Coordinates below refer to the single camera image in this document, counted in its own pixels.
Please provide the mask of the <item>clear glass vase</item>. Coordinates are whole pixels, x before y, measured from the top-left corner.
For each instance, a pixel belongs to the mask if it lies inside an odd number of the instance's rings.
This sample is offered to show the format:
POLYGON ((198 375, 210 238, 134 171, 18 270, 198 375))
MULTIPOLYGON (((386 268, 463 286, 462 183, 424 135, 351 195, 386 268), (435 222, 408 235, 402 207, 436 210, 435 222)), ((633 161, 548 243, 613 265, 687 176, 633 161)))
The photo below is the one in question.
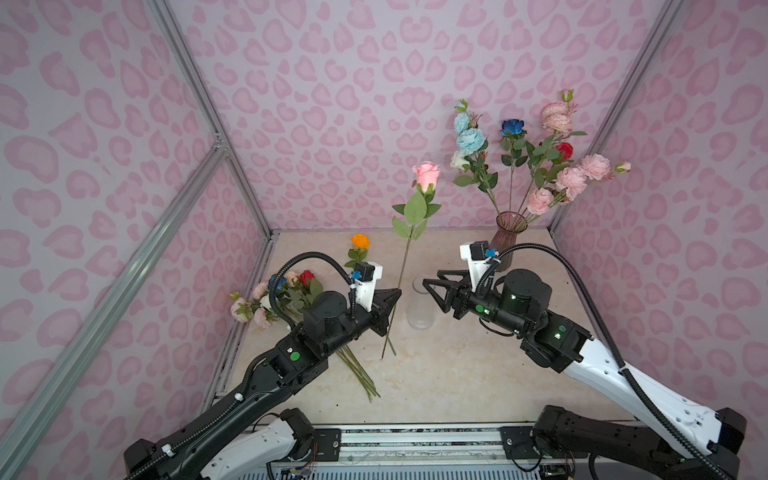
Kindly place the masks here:
POLYGON ((424 276, 417 276, 412 281, 410 300, 407 305, 406 319, 415 330, 430 329, 438 316, 437 306, 423 285, 424 276))

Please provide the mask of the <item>orange rose stem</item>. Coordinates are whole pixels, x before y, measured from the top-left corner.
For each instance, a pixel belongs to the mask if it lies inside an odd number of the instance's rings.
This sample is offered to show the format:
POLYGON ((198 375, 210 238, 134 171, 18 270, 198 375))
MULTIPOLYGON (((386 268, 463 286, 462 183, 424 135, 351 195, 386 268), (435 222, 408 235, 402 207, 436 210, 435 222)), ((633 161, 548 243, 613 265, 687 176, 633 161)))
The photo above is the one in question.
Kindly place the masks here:
POLYGON ((348 250, 348 260, 344 267, 354 270, 358 263, 366 259, 371 243, 366 235, 356 234, 351 237, 351 244, 352 247, 348 250))

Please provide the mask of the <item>purple ribbed glass vase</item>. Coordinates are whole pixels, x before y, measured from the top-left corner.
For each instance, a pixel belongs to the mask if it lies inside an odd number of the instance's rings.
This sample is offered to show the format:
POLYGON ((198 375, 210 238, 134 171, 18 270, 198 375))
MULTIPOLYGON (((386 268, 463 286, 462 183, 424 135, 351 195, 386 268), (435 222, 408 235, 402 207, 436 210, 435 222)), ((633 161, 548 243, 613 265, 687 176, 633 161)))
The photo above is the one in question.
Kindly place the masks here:
POLYGON ((527 229, 525 217, 513 211, 505 211, 496 217, 496 232, 489 242, 492 250, 502 253, 517 243, 519 234, 527 229))

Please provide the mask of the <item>single pink rose stem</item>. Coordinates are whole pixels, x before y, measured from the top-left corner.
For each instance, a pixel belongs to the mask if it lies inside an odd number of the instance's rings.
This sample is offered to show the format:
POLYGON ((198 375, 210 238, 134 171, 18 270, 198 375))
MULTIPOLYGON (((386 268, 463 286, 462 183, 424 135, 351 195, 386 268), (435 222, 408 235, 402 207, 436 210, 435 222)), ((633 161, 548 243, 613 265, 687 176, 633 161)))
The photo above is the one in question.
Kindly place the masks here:
POLYGON ((393 204, 396 215, 392 218, 394 233, 405 240, 397 287, 403 287, 406 265, 412 244, 420 239, 427 229, 429 220, 437 214, 442 205, 436 203, 437 187, 441 174, 440 167, 430 161, 413 167, 415 178, 411 191, 404 203, 393 204))

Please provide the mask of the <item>white rose stem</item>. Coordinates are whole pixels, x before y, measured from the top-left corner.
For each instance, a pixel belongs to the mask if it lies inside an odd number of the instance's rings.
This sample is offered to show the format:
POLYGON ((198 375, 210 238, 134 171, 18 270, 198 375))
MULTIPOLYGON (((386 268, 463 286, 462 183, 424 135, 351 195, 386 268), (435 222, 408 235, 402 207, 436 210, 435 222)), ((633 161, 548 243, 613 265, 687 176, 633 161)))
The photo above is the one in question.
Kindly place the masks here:
POLYGON ((470 168, 470 161, 464 151, 457 150, 451 156, 450 165, 457 171, 465 172, 470 168))

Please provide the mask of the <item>light blue flower spray stem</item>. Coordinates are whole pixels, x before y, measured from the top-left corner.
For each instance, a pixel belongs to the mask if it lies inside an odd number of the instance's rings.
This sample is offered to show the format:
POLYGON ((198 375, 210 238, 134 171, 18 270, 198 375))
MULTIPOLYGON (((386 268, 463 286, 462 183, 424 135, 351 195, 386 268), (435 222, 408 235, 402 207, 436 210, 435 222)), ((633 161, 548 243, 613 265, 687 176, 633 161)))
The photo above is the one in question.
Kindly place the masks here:
POLYGON ((488 197, 495 213, 500 214, 501 210, 495 195, 499 175, 490 170, 487 162, 489 141, 479 126, 481 114, 471 111, 465 99, 458 100, 455 109, 456 116, 453 120, 453 130, 456 134, 455 151, 461 150, 467 154, 470 168, 465 172, 455 169, 459 175, 453 183, 458 187, 476 186, 488 197))

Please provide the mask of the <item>blue rose stem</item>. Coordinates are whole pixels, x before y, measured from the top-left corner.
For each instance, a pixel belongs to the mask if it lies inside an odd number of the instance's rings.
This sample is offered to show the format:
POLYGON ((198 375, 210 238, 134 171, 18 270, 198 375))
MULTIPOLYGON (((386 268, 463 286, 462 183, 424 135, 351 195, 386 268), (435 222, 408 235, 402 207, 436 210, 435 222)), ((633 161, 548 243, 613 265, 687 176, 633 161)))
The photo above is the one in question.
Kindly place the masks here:
POLYGON ((501 159, 504 166, 509 169, 509 201, 508 210, 517 212, 515 208, 515 172, 529 159, 527 147, 527 131, 525 122, 521 119, 504 120, 501 124, 500 146, 503 150, 501 159))

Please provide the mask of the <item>red rose stem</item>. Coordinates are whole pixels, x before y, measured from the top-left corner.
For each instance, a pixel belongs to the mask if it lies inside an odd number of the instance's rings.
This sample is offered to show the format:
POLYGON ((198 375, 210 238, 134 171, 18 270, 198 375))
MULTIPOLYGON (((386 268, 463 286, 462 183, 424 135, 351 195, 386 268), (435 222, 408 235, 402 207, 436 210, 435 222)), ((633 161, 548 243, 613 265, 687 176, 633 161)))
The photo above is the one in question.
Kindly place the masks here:
POLYGON ((573 146, 568 142, 560 143, 556 146, 556 150, 559 152, 558 160, 560 161, 570 160, 574 152, 573 146))

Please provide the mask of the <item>pink rose spray stem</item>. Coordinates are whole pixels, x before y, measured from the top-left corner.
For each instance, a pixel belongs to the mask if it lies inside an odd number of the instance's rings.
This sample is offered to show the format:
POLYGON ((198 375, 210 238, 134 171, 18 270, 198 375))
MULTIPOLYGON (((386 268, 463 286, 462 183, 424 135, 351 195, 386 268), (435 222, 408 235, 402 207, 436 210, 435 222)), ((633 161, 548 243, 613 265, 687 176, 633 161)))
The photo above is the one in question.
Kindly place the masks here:
POLYGON ((559 101, 545 105, 540 114, 545 137, 538 144, 527 144, 527 166, 536 188, 553 185, 556 175, 573 162, 574 152, 570 160, 558 160, 556 146, 562 142, 570 143, 569 140, 574 136, 586 136, 584 131, 574 129, 573 116, 577 110, 574 97, 573 89, 562 90, 559 101))

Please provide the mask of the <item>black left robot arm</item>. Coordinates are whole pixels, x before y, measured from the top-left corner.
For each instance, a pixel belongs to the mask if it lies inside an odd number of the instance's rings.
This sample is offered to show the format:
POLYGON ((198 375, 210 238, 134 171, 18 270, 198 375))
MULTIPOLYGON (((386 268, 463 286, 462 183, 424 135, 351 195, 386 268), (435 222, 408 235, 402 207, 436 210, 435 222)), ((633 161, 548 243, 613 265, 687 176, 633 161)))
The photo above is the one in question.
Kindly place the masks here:
POLYGON ((331 356, 348 343, 368 330, 387 334, 402 291, 377 288, 382 273, 382 266, 368 262, 348 272, 321 252, 287 261, 268 294, 289 333, 256 356, 240 383, 190 423, 157 442, 140 439, 131 445, 124 453, 128 478, 237 479, 279 460, 313 461, 318 455, 316 430, 298 409, 283 411, 255 433, 245 431, 326 371, 331 356), (333 267, 348 291, 320 293, 296 322, 280 306, 277 288, 287 282, 285 275, 294 265, 309 259, 333 267))

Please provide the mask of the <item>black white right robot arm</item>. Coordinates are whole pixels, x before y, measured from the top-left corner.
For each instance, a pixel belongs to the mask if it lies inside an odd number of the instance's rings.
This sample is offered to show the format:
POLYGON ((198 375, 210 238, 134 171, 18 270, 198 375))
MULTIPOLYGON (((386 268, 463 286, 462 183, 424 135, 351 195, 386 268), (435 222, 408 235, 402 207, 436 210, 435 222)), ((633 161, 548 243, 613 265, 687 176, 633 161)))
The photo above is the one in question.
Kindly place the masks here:
POLYGON ((631 413, 630 426, 586 418, 547 405, 531 428, 537 448, 586 453, 624 463, 660 479, 735 479, 747 421, 730 408, 713 410, 686 398, 621 356, 608 331, 600 338, 549 308, 551 287, 527 269, 495 273, 514 253, 487 242, 464 244, 465 270, 440 270, 424 288, 445 313, 472 313, 487 330, 514 337, 536 365, 562 373, 602 393, 631 413))

